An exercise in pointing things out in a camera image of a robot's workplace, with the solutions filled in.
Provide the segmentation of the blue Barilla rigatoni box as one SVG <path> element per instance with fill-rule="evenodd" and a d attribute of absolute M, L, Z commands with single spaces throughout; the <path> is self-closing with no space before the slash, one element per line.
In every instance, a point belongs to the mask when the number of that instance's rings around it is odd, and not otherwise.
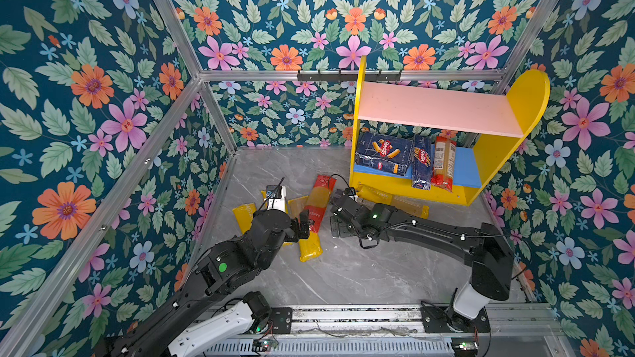
<path fill-rule="evenodd" d="M 406 175 L 413 159 L 413 141 L 375 132 L 360 134 L 355 163 L 392 175 Z"/>

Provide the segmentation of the blue Barilla spaghetti box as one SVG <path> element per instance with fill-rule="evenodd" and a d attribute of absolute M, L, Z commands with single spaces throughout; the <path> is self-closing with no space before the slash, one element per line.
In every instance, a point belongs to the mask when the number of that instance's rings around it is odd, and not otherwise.
<path fill-rule="evenodd" d="M 432 143 L 428 137 L 416 135 L 413 139 L 412 186 L 430 190 L 433 177 Z"/>

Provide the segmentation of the red spaghetti bag white label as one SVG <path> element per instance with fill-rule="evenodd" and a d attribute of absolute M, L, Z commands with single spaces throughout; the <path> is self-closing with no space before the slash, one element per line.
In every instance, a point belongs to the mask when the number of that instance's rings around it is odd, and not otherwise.
<path fill-rule="evenodd" d="M 456 163 L 456 142 L 446 137 L 435 141 L 432 184 L 448 192 L 453 190 Z"/>

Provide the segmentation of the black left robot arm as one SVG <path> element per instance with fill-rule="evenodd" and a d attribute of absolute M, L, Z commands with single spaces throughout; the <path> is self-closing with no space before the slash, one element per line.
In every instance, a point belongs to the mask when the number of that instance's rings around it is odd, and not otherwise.
<path fill-rule="evenodd" d="M 284 243 L 308 239 L 311 223 L 308 213 L 292 218 L 277 209 L 256 212 L 248 231 L 209 248 L 170 299 L 127 334 L 99 340 L 94 355 L 195 356 L 264 327 L 271 309 L 258 293 L 206 322 L 195 320 L 269 269 Z"/>

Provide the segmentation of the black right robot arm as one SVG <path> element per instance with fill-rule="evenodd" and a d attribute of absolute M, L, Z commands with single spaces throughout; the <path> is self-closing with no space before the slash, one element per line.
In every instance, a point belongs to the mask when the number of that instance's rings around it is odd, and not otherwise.
<path fill-rule="evenodd" d="M 443 310 L 447 318 L 475 320 L 490 302 L 509 300 L 514 253 L 496 226 L 451 226 L 384 203 L 368 208 L 349 189 L 338 190 L 331 203 L 337 226 L 355 236 L 364 250 L 382 241 L 403 242 L 451 256 L 469 267 L 469 281 Z"/>

